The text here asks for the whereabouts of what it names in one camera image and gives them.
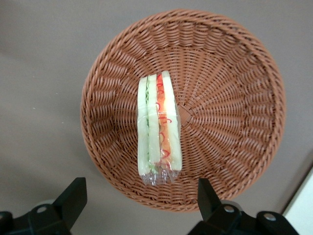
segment gray surface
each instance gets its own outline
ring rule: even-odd
[[[0,1],[0,210],[14,216],[86,176],[76,235],[173,234],[201,216],[144,207],[115,190],[85,149],[81,90],[96,56],[121,30],[173,9],[233,18],[272,53],[285,82],[287,122],[266,173],[235,201],[255,215],[280,212],[313,161],[313,1]]]

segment wicker basket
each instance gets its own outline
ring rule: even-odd
[[[141,77],[169,70],[181,117],[183,170],[175,183],[145,186],[137,171],[136,99]],[[264,46],[233,20],[172,10],[118,34],[83,87],[81,125],[89,154],[123,194],[143,205],[198,210],[198,179],[221,199],[252,185],[283,134],[285,94]]]

